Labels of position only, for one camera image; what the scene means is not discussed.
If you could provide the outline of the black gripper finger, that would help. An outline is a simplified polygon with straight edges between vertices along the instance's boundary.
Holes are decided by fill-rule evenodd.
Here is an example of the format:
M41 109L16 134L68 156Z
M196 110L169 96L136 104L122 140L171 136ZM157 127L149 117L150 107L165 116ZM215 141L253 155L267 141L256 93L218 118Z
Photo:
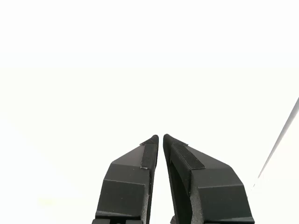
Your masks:
M235 171L165 134L163 149L174 208L172 224L253 224L244 185Z
M153 135L114 160L103 180L94 224L150 222L159 137Z

